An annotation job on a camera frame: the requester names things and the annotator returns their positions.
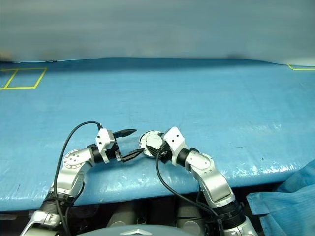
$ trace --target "silver robot arm segment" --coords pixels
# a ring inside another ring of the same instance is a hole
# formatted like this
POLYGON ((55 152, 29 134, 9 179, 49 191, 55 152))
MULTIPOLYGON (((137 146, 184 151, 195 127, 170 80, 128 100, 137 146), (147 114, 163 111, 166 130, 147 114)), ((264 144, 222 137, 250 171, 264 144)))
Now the silver robot arm segment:
POLYGON ((166 131, 161 138, 167 143, 167 149, 172 152, 172 164, 185 167, 199 182, 209 207, 222 219, 224 235, 257 236, 225 177, 216 169, 213 159, 194 148, 188 149, 177 127, 166 131))
MULTIPOLYGON (((137 149, 126 156, 121 156, 116 141, 116 138, 125 137, 135 131, 126 129, 113 133, 111 130, 101 128, 96 136, 96 144, 66 154, 57 178, 57 195, 63 215, 66 208, 73 205, 83 187, 85 174, 91 167, 100 162, 109 163, 114 158, 125 162, 142 153, 143 149, 137 149)), ((61 219, 56 208, 53 187, 54 183, 40 209, 34 212, 20 236, 61 236, 58 232, 61 219)))

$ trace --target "black cable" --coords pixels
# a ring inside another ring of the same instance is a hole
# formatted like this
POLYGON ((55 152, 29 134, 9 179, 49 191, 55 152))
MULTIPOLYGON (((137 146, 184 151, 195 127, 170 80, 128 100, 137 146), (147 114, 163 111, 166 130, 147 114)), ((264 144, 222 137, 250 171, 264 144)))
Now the black cable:
POLYGON ((59 156, 59 160, 58 160, 58 164, 57 164, 57 168, 56 168, 56 173, 55 173, 55 179, 54 179, 54 196, 56 198, 56 208, 57 208, 57 212, 59 214, 59 217, 60 217, 60 220, 61 220, 61 223, 63 225, 63 228, 64 228, 64 231, 66 233, 67 236, 71 236, 71 233, 70 233, 70 230, 69 230, 69 227, 68 225, 66 224, 65 222, 65 219, 63 218, 63 214, 61 212, 61 209, 60 209, 60 205, 59 205, 59 200, 58 200, 58 195, 57 195, 57 179, 58 179, 58 174, 59 174, 59 170, 60 170, 60 165, 61 165, 61 161, 63 159, 63 154, 64 154, 64 151, 67 147, 67 144, 69 143, 69 140, 70 138, 72 137, 72 135, 74 134, 74 132, 79 129, 81 126, 83 125, 86 125, 86 124, 97 124, 97 127, 98 129, 100 129, 102 126, 100 123, 96 122, 96 121, 87 121, 87 122, 84 122, 84 123, 81 123, 79 124, 78 126, 76 126, 72 131, 71 133, 68 135, 67 139, 65 140, 64 142, 64 145, 63 145, 63 148, 60 152, 60 156, 59 156))
POLYGON ((179 197, 180 199, 182 199, 182 200, 184 200, 184 201, 194 205, 195 207, 198 207, 199 209, 207 212, 208 214, 210 214, 218 223, 220 236, 223 236, 223 225, 222 225, 222 222, 219 219, 218 214, 213 209, 209 208, 206 205, 203 205, 203 204, 200 204, 200 203, 196 203, 196 202, 194 202, 194 201, 184 197, 182 194, 176 192, 169 185, 167 185, 167 183, 162 179, 161 173, 160 173, 159 168, 158 168, 159 156, 160 156, 160 153, 157 152, 157 155, 156 155, 156 171, 157 171, 157 176, 158 176, 159 180, 161 181, 161 183, 164 185, 164 187, 167 188, 171 193, 173 193, 175 196, 179 197))
POLYGON ((64 214, 64 217, 65 217, 65 224, 68 226, 68 229, 69 229, 68 213, 69 213, 70 209, 72 208, 73 204, 75 203, 75 201, 76 201, 76 200, 80 197, 80 195, 82 194, 82 192, 83 192, 83 190, 84 190, 84 186, 85 186, 85 183, 83 182, 82 188, 81 188, 80 192, 79 192, 78 195, 73 199, 71 206, 68 206, 68 207, 67 207, 67 210, 65 211, 65 214, 64 214))
MULTIPOLYGON (((204 206, 204 207, 208 207, 206 204, 204 204, 204 203, 202 203, 202 202, 199 201, 200 194, 201 194, 201 187, 199 187, 199 189, 198 189, 198 193, 197 193, 197 197, 196 197, 196 202, 197 202, 198 204, 204 206)), ((218 226, 219 226, 219 233, 220 233, 220 235, 223 235, 223 233, 224 233, 224 232, 223 232, 223 231, 224 231, 224 229, 223 229, 223 224, 222 224, 221 222, 218 222, 218 226)))

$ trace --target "blue tablecloth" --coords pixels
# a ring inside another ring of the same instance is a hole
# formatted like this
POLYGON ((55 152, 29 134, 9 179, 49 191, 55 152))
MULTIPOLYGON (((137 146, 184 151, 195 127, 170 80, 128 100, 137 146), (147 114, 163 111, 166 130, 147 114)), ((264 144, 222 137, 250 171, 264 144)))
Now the blue tablecloth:
MULTIPOLYGON (((65 138, 87 120, 113 131, 138 129, 118 140, 123 154, 138 148, 144 132, 178 126, 232 187, 285 180, 315 153, 315 71, 231 59, 91 59, 0 69, 6 88, 0 90, 0 211, 40 206, 65 138), (8 89, 29 86, 36 88, 8 89)), ((92 125, 83 127, 67 151, 85 148, 96 134, 92 125)), ((160 168, 179 192, 197 190, 184 168, 160 168)), ((154 161, 142 155, 91 169, 77 204, 168 194, 154 161)))

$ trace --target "yellow tape square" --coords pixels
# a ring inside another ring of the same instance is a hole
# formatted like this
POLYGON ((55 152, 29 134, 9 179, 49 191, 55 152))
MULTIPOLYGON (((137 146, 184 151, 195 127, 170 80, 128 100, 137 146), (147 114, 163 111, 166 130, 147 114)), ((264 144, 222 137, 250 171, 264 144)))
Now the yellow tape square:
POLYGON ((3 88, 0 88, 0 90, 13 90, 13 89, 35 89, 41 79, 44 77, 44 74, 47 71, 47 67, 39 67, 39 68, 11 68, 11 69, 0 69, 0 71, 14 71, 9 80, 6 82, 3 88), (16 73, 20 70, 43 70, 43 72, 40 74, 39 78, 37 79, 36 83, 33 86, 25 86, 25 87, 9 87, 11 81, 14 79, 16 73))

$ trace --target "circular disc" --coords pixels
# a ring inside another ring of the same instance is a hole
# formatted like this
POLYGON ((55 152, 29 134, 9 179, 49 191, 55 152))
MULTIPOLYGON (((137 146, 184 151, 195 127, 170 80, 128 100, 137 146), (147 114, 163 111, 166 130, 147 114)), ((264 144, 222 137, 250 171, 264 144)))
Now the circular disc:
POLYGON ((148 156, 148 157, 154 157, 152 156, 152 154, 149 152, 149 150, 147 149, 146 145, 152 146, 155 149, 159 149, 163 143, 162 138, 160 137, 160 135, 163 132, 161 131, 157 131, 157 130, 150 130, 148 132, 146 132, 145 134, 143 134, 140 138, 139 144, 141 148, 145 148, 145 150, 143 151, 143 153, 148 156))

